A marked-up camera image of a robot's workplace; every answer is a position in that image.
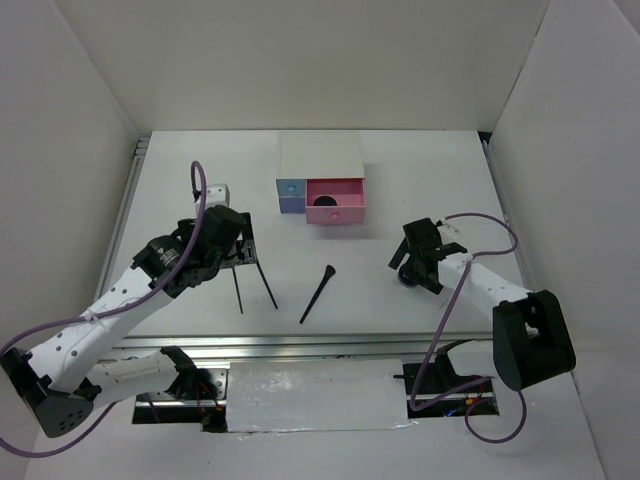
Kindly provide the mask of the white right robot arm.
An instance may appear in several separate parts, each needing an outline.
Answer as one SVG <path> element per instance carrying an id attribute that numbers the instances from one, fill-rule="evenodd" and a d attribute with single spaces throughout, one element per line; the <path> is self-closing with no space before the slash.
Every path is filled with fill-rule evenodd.
<path id="1" fill-rule="evenodd" d="M 453 291 L 435 340 L 459 300 L 473 305 L 491 327 L 489 341 L 467 340 L 429 349 L 442 360 L 435 368 L 437 384 L 453 392 L 470 377 L 490 377 L 518 392 L 574 370 L 576 355 L 556 295 L 518 286 L 478 262 L 481 257 L 514 252 L 516 234 L 510 234 L 511 246 L 505 250 L 470 253 L 456 242 L 446 243 L 441 234 L 444 227 L 443 221 L 429 218 L 404 225 L 404 239 L 389 262 L 407 287 L 419 286 L 435 295 Z"/>

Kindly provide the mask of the navy round compact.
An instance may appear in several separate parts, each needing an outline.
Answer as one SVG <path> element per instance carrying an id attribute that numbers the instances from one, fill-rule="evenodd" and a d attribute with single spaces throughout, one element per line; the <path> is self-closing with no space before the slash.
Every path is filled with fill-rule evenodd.
<path id="1" fill-rule="evenodd" d="M 397 277 L 400 284 L 406 288 L 415 288 L 417 286 L 417 283 L 411 275 L 411 272 L 408 271 L 405 266 L 402 266 L 398 269 Z"/>

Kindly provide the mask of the pink drawer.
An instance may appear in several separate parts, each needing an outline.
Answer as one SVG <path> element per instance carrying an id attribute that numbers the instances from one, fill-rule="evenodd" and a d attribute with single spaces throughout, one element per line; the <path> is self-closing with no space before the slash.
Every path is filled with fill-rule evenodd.
<path id="1" fill-rule="evenodd" d="M 314 200 L 329 195 L 332 207 L 314 206 Z M 352 225 L 364 222 L 366 196 L 363 178 L 313 179 L 306 183 L 306 221 L 315 225 Z"/>

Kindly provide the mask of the light blue drawer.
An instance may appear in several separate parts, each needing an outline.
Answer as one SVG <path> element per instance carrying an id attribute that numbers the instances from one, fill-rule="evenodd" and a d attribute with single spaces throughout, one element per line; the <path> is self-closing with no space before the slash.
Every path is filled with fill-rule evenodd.
<path id="1" fill-rule="evenodd" d="M 306 180 L 279 178 L 276 180 L 276 187 L 279 197 L 304 197 Z"/>

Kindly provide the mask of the black round powder jar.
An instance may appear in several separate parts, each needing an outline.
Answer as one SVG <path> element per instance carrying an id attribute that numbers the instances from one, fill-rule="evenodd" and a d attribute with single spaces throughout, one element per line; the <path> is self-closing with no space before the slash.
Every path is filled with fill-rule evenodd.
<path id="1" fill-rule="evenodd" d="M 337 205 L 337 200 L 332 196 L 322 195 L 314 200 L 313 205 L 318 207 L 332 207 Z"/>

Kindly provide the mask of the purple drawer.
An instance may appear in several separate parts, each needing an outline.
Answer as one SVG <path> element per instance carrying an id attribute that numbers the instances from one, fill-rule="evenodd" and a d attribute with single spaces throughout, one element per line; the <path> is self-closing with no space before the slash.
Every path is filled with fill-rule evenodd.
<path id="1" fill-rule="evenodd" d="M 304 214 L 306 212 L 304 196 L 280 196 L 278 202 L 281 214 Z"/>

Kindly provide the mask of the white foam block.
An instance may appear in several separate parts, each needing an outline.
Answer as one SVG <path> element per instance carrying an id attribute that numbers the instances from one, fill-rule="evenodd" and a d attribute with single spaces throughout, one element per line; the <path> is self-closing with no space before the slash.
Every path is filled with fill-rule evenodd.
<path id="1" fill-rule="evenodd" d="M 392 430 L 410 424 L 395 359 L 240 362 L 226 423 L 240 433 Z"/>

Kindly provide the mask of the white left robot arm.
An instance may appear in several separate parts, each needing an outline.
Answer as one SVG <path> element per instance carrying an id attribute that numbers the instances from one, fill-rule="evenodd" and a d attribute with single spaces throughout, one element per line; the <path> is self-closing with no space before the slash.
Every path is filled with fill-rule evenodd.
<path id="1" fill-rule="evenodd" d="M 132 396 L 191 399 L 200 387 L 215 391 L 209 374 L 177 346 L 113 362 L 106 355 L 147 317 L 227 267 L 250 228 L 249 213 L 222 205 L 207 208 L 201 223 L 179 221 L 134 256 L 80 323 L 31 350 L 12 347 L 2 355 L 3 370 L 47 437 L 66 435 L 94 409 Z"/>

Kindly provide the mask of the black fan makeup brush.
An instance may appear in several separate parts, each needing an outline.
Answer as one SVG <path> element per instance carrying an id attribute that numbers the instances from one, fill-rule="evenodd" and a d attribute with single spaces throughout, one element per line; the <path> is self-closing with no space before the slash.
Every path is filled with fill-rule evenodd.
<path id="1" fill-rule="evenodd" d="M 336 269 L 334 266 L 332 265 L 327 265 L 325 267 L 325 271 L 324 271 L 324 275 L 317 287 L 317 289 L 315 290 L 315 292 L 312 295 L 312 298 L 309 302 L 309 304 L 307 305 L 306 309 L 304 310 L 299 323 L 303 324 L 306 320 L 306 318 L 308 317 L 311 309 L 313 308 L 313 306 L 315 305 L 315 303 L 317 302 L 319 296 L 321 295 L 323 289 L 325 288 L 325 286 L 327 285 L 327 283 L 329 282 L 329 280 L 336 274 Z"/>

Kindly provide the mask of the white drawer cabinet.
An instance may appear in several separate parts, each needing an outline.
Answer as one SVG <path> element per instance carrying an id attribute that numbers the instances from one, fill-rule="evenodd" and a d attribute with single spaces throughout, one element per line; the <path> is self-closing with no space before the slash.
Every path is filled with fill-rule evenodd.
<path id="1" fill-rule="evenodd" d="M 279 134 L 276 180 L 363 178 L 361 134 L 355 131 L 285 131 Z"/>

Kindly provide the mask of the thin black makeup brush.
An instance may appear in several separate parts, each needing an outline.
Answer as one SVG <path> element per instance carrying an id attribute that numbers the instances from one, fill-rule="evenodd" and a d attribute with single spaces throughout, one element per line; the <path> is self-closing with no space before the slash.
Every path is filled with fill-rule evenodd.
<path id="1" fill-rule="evenodd" d="M 271 301 L 273 307 L 276 310 L 278 310 L 279 306 L 278 306 L 277 301 L 275 299 L 275 296 L 274 296 L 274 294 L 272 292 L 272 289 L 271 289 L 271 287 L 269 285 L 269 282 L 268 282 L 267 277 L 266 277 L 266 275 L 264 273 L 264 270 L 263 270 L 263 268 L 262 268 L 262 266 L 261 266 L 261 264 L 260 264 L 260 262 L 258 260 L 256 260 L 256 267 L 258 269 L 258 272 L 260 274 L 261 280 L 262 280 L 262 282 L 263 282 L 263 284 L 264 284 L 264 286 L 266 288 L 266 291 L 267 291 L 267 293 L 269 295 L 269 298 L 270 298 L 270 301 Z"/>

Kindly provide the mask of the aluminium rail frame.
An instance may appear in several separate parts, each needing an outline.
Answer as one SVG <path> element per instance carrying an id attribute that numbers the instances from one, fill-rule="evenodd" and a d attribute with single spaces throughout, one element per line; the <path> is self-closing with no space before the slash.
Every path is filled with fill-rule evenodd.
<path id="1" fill-rule="evenodd" d="M 177 346 L 201 362 L 406 357 L 424 354 L 431 340 L 430 334 L 130 337 L 114 350 L 142 355 Z"/>

